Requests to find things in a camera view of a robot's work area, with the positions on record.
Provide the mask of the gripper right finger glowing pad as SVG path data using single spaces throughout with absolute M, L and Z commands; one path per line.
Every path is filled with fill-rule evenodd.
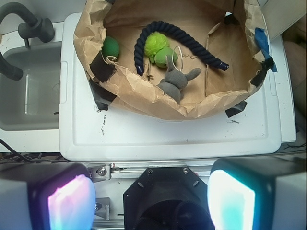
M 227 157 L 215 161 L 207 199 L 217 230 L 305 230 L 304 157 Z

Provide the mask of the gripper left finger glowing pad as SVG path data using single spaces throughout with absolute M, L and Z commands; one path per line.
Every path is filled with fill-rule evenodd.
M 89 230 L 96 193 L 81 163 L 3 163 L 2 230 Z

